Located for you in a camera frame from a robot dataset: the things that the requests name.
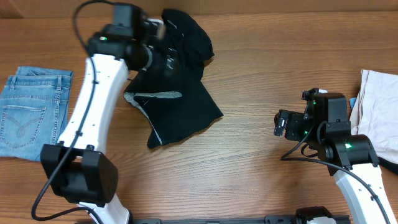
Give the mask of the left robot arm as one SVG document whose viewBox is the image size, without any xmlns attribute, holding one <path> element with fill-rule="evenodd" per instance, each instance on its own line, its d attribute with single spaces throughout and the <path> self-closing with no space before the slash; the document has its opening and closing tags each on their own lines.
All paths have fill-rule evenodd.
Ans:
<svg viewBox="0 0 398 224">
<path fill-rule="evenodd" d="M 43 146 L 44 187 L 86 211 L 95 223 L 132 223 L 116 190 L 118 170 L 106 157 L 106 138 L 121 88 L 130 71 L 151 72 L 166 83 L 175 73 L 173 50 L 151 46 L 164 23 L 133 4 L 113 4 L 113 21 L 85 42 L 85 77 L 75 109 L 56 144 Z"/>
</svg>

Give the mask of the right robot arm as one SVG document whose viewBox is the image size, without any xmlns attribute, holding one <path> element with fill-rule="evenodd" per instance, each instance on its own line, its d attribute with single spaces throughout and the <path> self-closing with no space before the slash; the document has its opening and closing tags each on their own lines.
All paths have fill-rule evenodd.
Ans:
<svg viewBox="0 0 398 224">
<path fill-rule="evenodd" d="M 297 149 L 313 150 L 299 160 L 327 166 L 351 216 L 333 216 L 323 207 L 310 207 L 297 210 L 293 223 L 396 223 L 371 140 L 351 134 L 346 97 L 313 88 L 304 91 L 302 99 L 307 103 L 304 112 L 280 110 L 275 115 L 274 135 L 297 142 L 281 160 L 293 161 L 291 153 Z"/>
</svg>

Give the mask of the black shorts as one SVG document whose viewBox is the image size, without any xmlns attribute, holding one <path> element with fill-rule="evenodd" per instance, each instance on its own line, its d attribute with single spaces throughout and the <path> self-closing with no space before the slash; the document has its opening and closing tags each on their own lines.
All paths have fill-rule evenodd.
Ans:
<svg viewBox="0 0 398 224">
<path fill-rule="evenodd" d="M 155 47 L 170 54 L 171 64 L 140 70 L 123 93 L 152 126 L 149 149 L 182 141 L 223 116 L 201 82 L 214 56 L 208 34 L 178 9 L 164 9 L 161 18 L 165 36 Z"/>
</svg>

